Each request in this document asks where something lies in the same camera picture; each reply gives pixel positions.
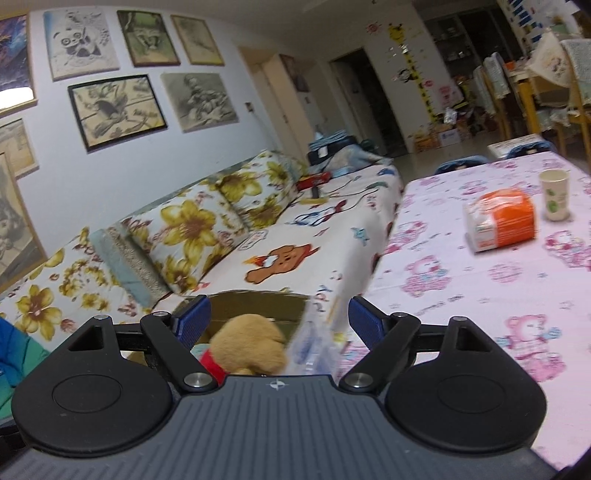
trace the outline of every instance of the blanket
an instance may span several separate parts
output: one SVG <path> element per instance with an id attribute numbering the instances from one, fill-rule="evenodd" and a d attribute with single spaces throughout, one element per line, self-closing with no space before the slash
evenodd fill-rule
<path id="1" fill-rule="evenodd" d="M 346 329 L 349 299 L 364 291 L 386 246 L 402 182 L 393 167 L 371 166 L 321 191 L 326 203 L 292 204 L 275 225 L 251 232 L 190 294 L 304 294 L 331 328 Z"/>

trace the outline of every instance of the cushion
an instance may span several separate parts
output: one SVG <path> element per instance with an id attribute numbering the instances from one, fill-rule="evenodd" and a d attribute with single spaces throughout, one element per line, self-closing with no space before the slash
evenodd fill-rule
<path id="1" fill-rule="evenodd" d="M 0 317 L 49 352 L 94 315 L 137 323 L 143 313 L 95 253 L 88 227 L 0 301 Z"/>
<path id="2" fill-rule="evenodd" d="M 278 154 L 264 151 L 217 182 L 249 229 L 273 225 L 297 197 L 295 182 L 284 165 Z"/>
<path id="3" fill-rule="evenodd" d="M 222 194 L 199 184 L 122 224 L 179 294 L 197 287 L 201 277 L 248 236 Z"/>
<path id="4" fill-rule="evenodd" d="M 143 308 L 151 309 L 170 289 L 144 251 L 125 233 L 111 226 L 92 233 L 89 239 L 121 286 Z"/>
<path id="5" fill-rule="evenodd" d="M 299 160 L 281 152 L 273 153 L 279 156 L 284 167 L 287 169 L 287 173 L 290 174 L 290 177 L 294 183 L 298 183 L 304 175 L 308 174 L 308 168 L 310 167 L 310 164 L 307 160 Z"/>

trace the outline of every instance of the metal bolt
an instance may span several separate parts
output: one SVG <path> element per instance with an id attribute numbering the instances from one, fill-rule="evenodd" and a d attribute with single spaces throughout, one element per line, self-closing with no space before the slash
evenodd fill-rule
<path id="1" fill-rule="evenodd" d="M 350 374 L 345 377 L 345 383 L 353 388 L 366 388 L 374 383 L 374 379 L 368 374 Z"/>
<path id="2" fill-rule="evenodd" d="M 189 387 L 194 387 L 194 388 L 207 387 L 212 381 L 213 381 L 213 378 L 211 375 L 207 375 L 207 374 L 204 374 L 201 372 L 194 372 L 192 374 L 188 374 L 184 378 L 184 382 Z"/>

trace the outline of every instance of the plush toy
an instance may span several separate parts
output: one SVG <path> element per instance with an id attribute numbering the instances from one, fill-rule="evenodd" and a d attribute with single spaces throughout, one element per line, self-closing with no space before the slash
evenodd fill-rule
<path id="1" fill-rule="evenodd" d="M 278 375 L 287 364 L 285 337 L 272 321 L 245 314 L 212 337 L 201 364 L 218 383 L 227 375 Z"/>

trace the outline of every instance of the sofa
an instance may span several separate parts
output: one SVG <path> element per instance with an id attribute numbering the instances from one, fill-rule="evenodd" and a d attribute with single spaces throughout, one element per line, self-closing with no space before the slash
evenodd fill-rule
<path id="1" fill-rule="evenodd" d="M 306 165 L 265 151 L 108 228 L 84 228 L 5 294 L 0 317 L 51 352 L 96 314 L 135 323 L 187 296 L 271 290 L 312 297 L 344 331 L 401 201 L 396 169 L 380 163 L 329 181 L 309 203 L 295 188 Z"/>

